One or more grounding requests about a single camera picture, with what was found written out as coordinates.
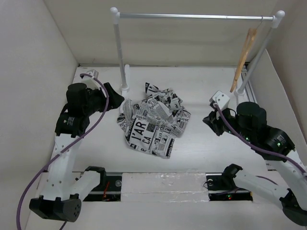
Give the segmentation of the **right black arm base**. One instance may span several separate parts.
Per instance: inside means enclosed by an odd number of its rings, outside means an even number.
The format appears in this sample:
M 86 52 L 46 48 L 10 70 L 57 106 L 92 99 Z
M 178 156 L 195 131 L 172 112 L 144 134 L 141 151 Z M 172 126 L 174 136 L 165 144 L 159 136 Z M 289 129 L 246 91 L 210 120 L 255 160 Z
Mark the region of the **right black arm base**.
M 221 173 L 207 173 L 203 187 L 208 190 L 209 201 L 253 201 L 250 191 L 226 183 Z

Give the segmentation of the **newspaper print trousers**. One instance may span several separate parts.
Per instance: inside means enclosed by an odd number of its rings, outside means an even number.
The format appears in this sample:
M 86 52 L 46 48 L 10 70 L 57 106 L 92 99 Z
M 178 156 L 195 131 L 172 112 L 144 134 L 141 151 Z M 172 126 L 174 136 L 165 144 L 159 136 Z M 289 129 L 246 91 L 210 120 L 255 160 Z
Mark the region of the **newspaper print trousers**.
M 169 159 L 175 139 L 185 131 L 191 113 L 171 88 L 160 90 L 147 82 L 145 94 L 146 98 L 139 102 L 124 102 L 117 123 L 130 148 Z

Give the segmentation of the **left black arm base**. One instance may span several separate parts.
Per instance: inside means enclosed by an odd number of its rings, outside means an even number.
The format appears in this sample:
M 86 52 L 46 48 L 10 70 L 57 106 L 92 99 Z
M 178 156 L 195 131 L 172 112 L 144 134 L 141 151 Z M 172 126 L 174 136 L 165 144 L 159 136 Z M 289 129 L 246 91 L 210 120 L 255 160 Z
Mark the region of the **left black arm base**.
M 84 199 L 85 202 L 119 202 L 121 200 L 122 174 L 106 174 L 103 185 L 95 187 Z

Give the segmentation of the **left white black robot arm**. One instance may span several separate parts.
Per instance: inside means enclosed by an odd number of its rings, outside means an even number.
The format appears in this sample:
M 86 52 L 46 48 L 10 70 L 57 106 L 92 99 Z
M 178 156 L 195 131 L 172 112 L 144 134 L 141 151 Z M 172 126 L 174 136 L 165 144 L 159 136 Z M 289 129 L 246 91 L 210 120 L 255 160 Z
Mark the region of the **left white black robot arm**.
M 38 198 L 31 199 L 29 208 L 43 219 L 75 222 L 83 200 L 93 189 L 102 190 L 107 184 L 103 167 L 87 167 L 80 179 L 72 172 L 82 139 L 93 130 L 90 116 L 117 109 L 124 98 L 108 82 L 95 89 L 85 83 L 71 84 L 66 98 L 56 123 L 55 160 L 49 165 L 44 189 Z

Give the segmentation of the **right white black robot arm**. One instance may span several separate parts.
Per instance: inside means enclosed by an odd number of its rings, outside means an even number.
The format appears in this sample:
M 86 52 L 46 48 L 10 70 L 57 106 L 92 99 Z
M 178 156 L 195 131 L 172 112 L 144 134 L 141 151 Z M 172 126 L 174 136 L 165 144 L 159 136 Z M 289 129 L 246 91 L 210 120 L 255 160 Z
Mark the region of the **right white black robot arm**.
M 231 115 L 231 109 L 212 101 L 213 111 L 203 119 L 220 136 L 228 133 L 238 137 L 268 162 L 284 179 L 287 187 L 249 174 L 236 164 L 222 172 L 223 186 L 243 188 L 271 201 L 285 216 L 299 226 L 307 225 L 307 169 L 301 162 L 295 145 L 281 129 L 267 124 L 266 110 L 253 102 L 240 103 Z

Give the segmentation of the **wooden clothes hanger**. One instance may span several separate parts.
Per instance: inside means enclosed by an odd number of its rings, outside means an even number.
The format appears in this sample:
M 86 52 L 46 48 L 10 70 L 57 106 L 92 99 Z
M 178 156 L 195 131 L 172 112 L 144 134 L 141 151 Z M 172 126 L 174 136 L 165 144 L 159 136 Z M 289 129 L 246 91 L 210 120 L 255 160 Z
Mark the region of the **wooden clothes hanger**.
M 233 92 L 234 89 L 237 86 L 237 81 L 239 79 L 239 76 L 241 74 L 243 66 L 246 62 L 247 56 L 248 56 L 248 54 L 249 54 L 249 52 L 250 52 L 250 50 L 251 50 L 251 48 L 254 44 L 256 35 L 257 35 L 257 29 L 256 28 L 249 28 L 246 39 L 245 39 L 244 44 L 243 44 L 241 54 L 240 54 L 239 62 L 238 62 L 237 67 L 236 67 L 236 72 L 235 72 L 235 75 L 234 75 L 234 79 L 233 79 L 233 83 L 232 83 L 230 92 Z

